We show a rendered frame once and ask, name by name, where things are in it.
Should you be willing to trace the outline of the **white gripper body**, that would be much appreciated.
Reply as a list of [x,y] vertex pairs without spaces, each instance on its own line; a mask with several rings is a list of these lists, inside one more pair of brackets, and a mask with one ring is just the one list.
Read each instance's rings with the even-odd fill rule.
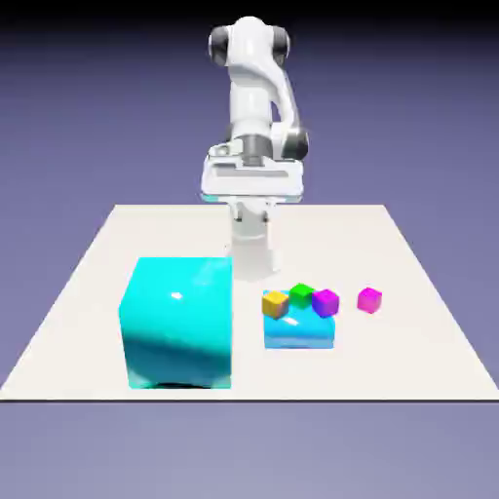
[[262,167],[247,167],[240,156],[207,156],[204,162],[201,196],[210,203],[229,203],[240,198],[298,203],[303,192],[300,161],[274,161],[264,157]]

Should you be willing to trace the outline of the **small green cube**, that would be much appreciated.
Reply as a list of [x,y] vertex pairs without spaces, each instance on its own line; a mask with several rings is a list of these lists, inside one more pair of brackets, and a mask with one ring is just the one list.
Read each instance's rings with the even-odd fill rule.
[[303,283],[297,283],[288,292],[289,304],[300,309],[305,309],[312,304],[314,292],[314,288]]

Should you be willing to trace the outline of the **small yellow cube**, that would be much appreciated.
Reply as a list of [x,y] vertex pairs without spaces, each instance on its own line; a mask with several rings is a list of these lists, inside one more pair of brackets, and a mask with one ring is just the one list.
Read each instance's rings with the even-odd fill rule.
[[277,290],[268,290],[262,296],[262,313],[274,320],[288,313],[289,297],[286,293]]

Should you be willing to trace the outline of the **small purple cube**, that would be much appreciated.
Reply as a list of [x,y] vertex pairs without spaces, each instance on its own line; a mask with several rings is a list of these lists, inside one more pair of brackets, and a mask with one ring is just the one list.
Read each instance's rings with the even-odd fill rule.
[[321,318],[334,316],[339,310],[339,296],[325,288],[312,293],[312,308]]

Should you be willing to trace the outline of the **small magenta cube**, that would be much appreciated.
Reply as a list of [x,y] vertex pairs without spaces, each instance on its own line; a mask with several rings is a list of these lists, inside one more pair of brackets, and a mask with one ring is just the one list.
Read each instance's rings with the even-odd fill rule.
[[362,289],[357,298],[357,308],[369,314],[377,312],[382,303],[382,292],[375,288]]

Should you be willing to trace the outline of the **large cyan box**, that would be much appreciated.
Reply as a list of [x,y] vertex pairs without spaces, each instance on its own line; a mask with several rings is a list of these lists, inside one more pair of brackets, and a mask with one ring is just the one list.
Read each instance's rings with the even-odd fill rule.
[[118,309],[129,386],[228,389],[230,257],[142,257]]

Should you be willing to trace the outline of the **large blue box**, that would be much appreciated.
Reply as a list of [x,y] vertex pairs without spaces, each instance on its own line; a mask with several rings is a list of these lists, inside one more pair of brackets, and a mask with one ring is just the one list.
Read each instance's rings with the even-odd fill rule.
[[267,349],[331,349],[335,330],[335,318],[320,317],[312,306],[300,308],[290,304],[288,312],[279,319],[263,315]]

